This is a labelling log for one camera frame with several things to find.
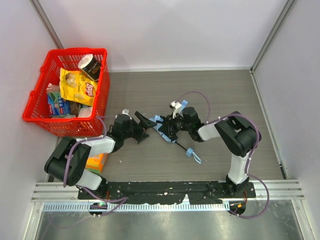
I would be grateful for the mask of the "light blue folding umbrella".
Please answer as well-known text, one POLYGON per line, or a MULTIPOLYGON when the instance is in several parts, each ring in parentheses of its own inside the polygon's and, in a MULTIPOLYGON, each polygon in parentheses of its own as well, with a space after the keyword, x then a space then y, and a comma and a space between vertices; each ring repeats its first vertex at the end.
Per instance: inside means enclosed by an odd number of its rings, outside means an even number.
MULTIPOLYGON (((193 141, 201 143, 203 140, 201 139, 198 130, 204 124, 201 122, 195 108, 190 106, 188 107, 186 105, 185 108, 178 115, 181 115, 183 117, 183 127, 180 131, 187 132, 193 141)), ((179 146, 185 151, 187 157, 193 158, 198 164, 201 164, 201 158, 196 154, 196 152, 192 148, 186 148, 182 146, 180 143, 178 143, 178 140, 170 141, 163 133, 160 132, 160 127, 162 125, 161 123, 165 117, 166 116, 163 115, 155 115, 154 117, 150 118, 150 120, 157 123, 157 126, 155 126, 154 129, 166 142, 179 146)))

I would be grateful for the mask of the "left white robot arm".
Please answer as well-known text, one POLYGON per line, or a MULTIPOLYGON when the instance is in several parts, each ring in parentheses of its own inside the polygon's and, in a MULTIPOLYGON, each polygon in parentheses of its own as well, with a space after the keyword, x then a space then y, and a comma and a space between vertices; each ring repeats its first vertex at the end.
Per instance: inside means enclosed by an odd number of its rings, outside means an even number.
POLYGON ((63 186, 77 186, 87 193, 98 197, 105 197, 108 191, 107 180, 88 169, 88 158, 99 154, 111 154, 123 147, 125 140, 134 139, 142 142, 149 135, 148 129, 157 126, 157 123, 141 115, 138 111, 135 116, 137 122, 126 110, 118 114, 113 124, 107 128, 104 120, 102 123, 103 134, 89 138, 63 137, 44 165, 44 171, 62 181, 63 186))

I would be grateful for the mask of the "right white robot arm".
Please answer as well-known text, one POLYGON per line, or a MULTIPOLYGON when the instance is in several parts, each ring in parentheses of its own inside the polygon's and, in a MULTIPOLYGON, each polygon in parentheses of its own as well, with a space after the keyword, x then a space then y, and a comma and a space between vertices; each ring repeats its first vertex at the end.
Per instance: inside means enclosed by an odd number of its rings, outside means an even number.
POLYGON ((221 138, 231 152, 231 163, 226 175, 226 189, 234 196, 242 193, 249 182, 252 155, 262 136, 253 122, 235 111, 215 121, 202 122, 194 107, 185 107, 179 113, 154 117, 156 131, 167 142, 177 143, 177 133, 187 132, 195 142, 221 138))

